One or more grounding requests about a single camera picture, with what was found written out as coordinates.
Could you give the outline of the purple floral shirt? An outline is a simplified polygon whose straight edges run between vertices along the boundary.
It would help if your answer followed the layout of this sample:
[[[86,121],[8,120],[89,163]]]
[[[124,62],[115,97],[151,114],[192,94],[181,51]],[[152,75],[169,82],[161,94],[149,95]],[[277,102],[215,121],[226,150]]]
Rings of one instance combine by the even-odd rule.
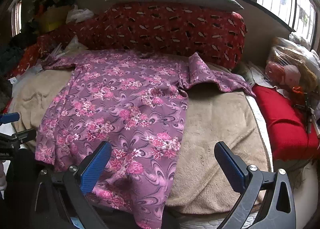
[[[108,141],[112,155],[91,199],[131,213],[141,228],[162,225],[181,148],[187,90],[207,82],[225,93],[253,93],[242,78],[210,69],[198,54],[82,51],[49,55],[42,67],[73,72],[42,118],[36,160],[64,171]]]

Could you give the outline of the beige fleece blanket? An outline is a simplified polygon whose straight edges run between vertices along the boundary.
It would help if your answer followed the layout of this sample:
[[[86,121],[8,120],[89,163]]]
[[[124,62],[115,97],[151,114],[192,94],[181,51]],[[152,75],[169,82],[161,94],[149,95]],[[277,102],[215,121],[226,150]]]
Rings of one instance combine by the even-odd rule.
[[[39,129],[47,108],[72,72],[67,68],[44,70],[21,81],[9,108],[21,116],[16,130]],[[187,95],[181,148],[165,206],[186,214],[227,212],[238,195],[218,168],[215,144],[224,141],[246,161],[269,168],[249,97],[241,90],[221,92],[207,82],[191,87]]]

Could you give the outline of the red folded cloth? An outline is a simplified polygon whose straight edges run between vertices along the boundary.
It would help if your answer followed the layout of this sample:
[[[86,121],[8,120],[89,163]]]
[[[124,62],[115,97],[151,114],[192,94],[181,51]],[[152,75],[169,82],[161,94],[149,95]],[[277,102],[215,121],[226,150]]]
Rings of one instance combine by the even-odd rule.
[[[319,159],[319,139],[313,125],[306,131],[305,115],[275,89],[254,85],[252,90],[266,121],[273,158]]]

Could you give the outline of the yellow box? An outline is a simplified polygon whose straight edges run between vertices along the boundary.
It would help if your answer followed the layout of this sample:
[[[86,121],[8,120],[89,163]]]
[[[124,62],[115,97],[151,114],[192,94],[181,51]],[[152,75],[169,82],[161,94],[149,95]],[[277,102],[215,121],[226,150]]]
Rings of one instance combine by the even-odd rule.
[[[59,26],[66,23],[68,12],[72,9],[71,6],[62,6],[50,8],[37,18],[42,33],[47,33],[55,30]]]

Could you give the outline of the white plastic bag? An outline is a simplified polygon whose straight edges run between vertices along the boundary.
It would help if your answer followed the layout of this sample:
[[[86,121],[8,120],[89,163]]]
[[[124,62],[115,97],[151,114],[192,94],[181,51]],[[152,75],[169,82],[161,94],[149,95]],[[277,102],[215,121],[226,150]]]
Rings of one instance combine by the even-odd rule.
[[[77,5],[74,5],[74,8],[71,9],[67,14],[66,23],[67,24],[70,22],[79,23],[79,22],[83,22],[88,19],[91,19],[93,17],[94,17],[94,13],[91,10],[87,8],[79,9]]]

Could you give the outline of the plastic bag with doll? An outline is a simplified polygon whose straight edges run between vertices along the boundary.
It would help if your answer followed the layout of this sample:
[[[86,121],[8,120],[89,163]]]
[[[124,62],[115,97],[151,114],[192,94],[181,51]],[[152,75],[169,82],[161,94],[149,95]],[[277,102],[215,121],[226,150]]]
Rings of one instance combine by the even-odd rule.
[[[319,93],[319,56],[314,50],[275,37],[267,58],[265,74],[277,86],[304,93]]]

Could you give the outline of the red patterned quilt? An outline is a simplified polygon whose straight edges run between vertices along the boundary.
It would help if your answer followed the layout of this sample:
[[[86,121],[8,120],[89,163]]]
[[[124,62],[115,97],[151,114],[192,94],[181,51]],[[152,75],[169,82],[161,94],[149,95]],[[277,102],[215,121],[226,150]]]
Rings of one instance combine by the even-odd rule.
[[[124,49],[189,57],[233,69],[244,51],[247,28],[235,12],[165,2],[115,4],[76,24],[43,35],[20,34],[1,49],[1,75],[23,74],[56,46],[77,37],[89,50]]]

